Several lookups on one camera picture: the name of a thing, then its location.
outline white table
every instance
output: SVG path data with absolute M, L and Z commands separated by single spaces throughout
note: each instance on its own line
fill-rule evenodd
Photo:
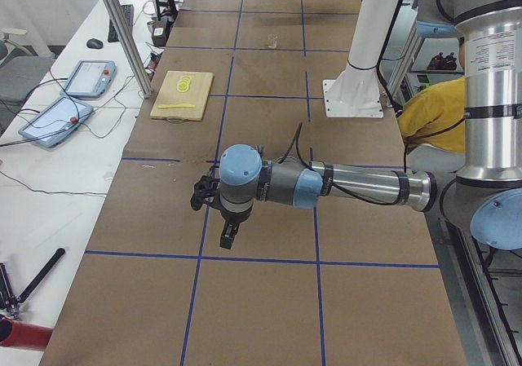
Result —
M 150 54 L 150 33 L 146 13 L 153 11 L 149 0 L 120 0 L 135 7 L 133 37 L 145 61 Z M 120 42 L 107 42 L 108 14 L 99 1 L 87 16 L 51 71 L 56 78 L 67 77 L 78 60 L 114 60 L 117 73 L 107 92 L 96 101 L 95 108 L 120 90 L 126 77 L 132 76 Z M 104 42 L 101 50 L 86 47 L 89 38 Z M 47 74 L 42 81 L 51 79 Z M 44 109 L 60 94 L 55 83 L 36 90 L 25 108 Z M 96 138 L 85 126 L 71 134 L 56 148 L 47 150 L 35 143 L 0 148 L 0 170 L 35 189 L 68 192 L 106 193 L 122 156 L 142 103 L 135 79 L 118 95 L 127 106 L 121 122 L 104 139 Z M 116 101 L 106 104 L 89 119 L 87 125 L 96 134 L 106 134 L 122 114 Z M 18 129 L 25 123 L 19 117 L 11 123 L 0 143 L 20 140 Z M 21 307 L 21 319 L 31 324 L 54 327 L 64 305 L 77 267 L 96 219 L 103 197 L 46 195 L 31 192 L 0 174 L 0 262 L 6 263 L 13 291 L 19 295 L 58 248 L 66 254 Z M 92 302 L 96 298 L 93 289 Z M 31 366 L 38 364 L 42 353 L 0 347 L 2 364 Z

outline metal frame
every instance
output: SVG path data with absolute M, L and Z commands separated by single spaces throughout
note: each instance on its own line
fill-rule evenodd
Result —
M 406 73 L 409 72 L 414 65 L 423 44 L 424 38 L 418 36 L 417 25 L 414 21 L 409 31 L 409 36 L 406 39 L 405 46 L 402 48 L 400 60 L 391 72 L 388 90 L 392 97 L 396 96 L 397 91 L 400 89 L 400 84 L 405 78 Z
M 498 308 L 496 301 L 497 296 L 494 289 L 492 289 L 487 274 L 484 273 L 484 266 L 481 262 L 481 256 L 478 254 L 476 242 L 460 230 L 458 230 L 458 237 L 467 256 L 467 262 L 471 268 L 473 279 L 479 290 L 481 301 L 486 310 L 491 328 L 497 338 L 497 344 L 503 360 L 506 366 L 520 366 L 519 356 L 511 342 L 512 337 L 507 333 L 506 317 Z
M 131 29 L 127 25 L 125 17 L 123 16 L 120 2 L 119 0 L 103 1 L 105 7 L 107 8 L 108 16 L 116 28 L 117 35 L 120 39 L 120 43 L 122 44 L 126 58 L 129 61 L 130 68 L 132 69 L 136 81 L 139 83 L 139 87 L 144 94 L 144 98 L 150 97 L 153 89 L 150 85 L 147 72 L 141 63 L 138 48 L 136 47 L 134 39 L 132 38 Z

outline person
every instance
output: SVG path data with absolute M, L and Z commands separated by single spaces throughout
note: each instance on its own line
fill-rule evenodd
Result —
M 458 45 L 458 62 L 464 68 L 464 37 L 458 39 Z M 441 82 L 406 103 L 397 121 L 408 152 L 421 143 L 447 152 L 466 151 L 465 123 L 460 122 L 466 106 L 465 85 L 465 77 Z

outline table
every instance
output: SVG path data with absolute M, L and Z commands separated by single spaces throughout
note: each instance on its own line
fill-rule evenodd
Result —
M 424 217 L 340 198 L 256 203 L 232 250 L 192 185 L 233 143 L 400 168 L 393 112 L 327 119 L 323 79 L 346 64 L 359 0 L 185 0 L 168 70 L 215 75 L 202 122 L 144 101 L 41 365 L 464 365 Z M 278 34 L 278 47 L 266 47 Z
M 142 12 L 142 7 L 148 0 L 120 1 L 122 4 L 132 3 L 135 6 L 133 37 L 141 57 L 146 60 L 151 51 L 147 44 L 151 40 L 146 25 L 149 21 L 146 13 L 152 12 L 153 7 L 147 3 Z M 51 69 L 55 77 L 67 77 L 79 59 L 114 60 L 117 74 L 112 85 L 99 99 L 89 101 L 95 108 L 100 108 L 122 88 L 126 78 L 133 75 L 121 44 L 108 43 L 107 32 L 108 14 L 104 4 L 99 1 Z M 92 37 L 101 39 L 104 48 L 88 49 L 86 41 Z M 50 74 L 42 81 L 48 79 L 51 79 Z M 43 86 L 33 93 L 25 108 L 42 110 L 59 94 L 58 85 Z M 0 170 L 31 187 L 47 191 L 106 193 L 143 100 L 136 81 L 132 80 L 117 99 L 126 105 L 125 112 L 119 103 L 111 101 L 86 122 L 96 134 L 103 135 L 113 128 L 122 115 L 121 121 L 106 138 L 97 139 L 86 127 L 81 126 L 62 144 L 51 150 L 34 143 L 0 148 L 0 159 L 3 161 Z M 17 131 L 24 123 L 24 120 L 17 117 L 0 138 L 0 143 L 21 139 Z M 21 293 L 56 249 L 66 249 L 66 254 L 22 307 L 23 321 L 53 327 L 104 203 L 104 197 L 33 193 L 2 175 L 0 196 L 0 261 L 6 263 L 16 294 Z M 0 348 L 3 364 L 30 366 L 38 364 L 41 357 L 40 352 Z

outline silver robot arm segment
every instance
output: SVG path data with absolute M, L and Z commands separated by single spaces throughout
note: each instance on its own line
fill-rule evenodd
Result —
M 466 164 L 441 188 L 440 212 L 494 248 L 518 249 L 522 0 L 419 0 L 418 5 L 421 35 L 466 39 Z M 461 34 L 453 34 L 453 26 Z

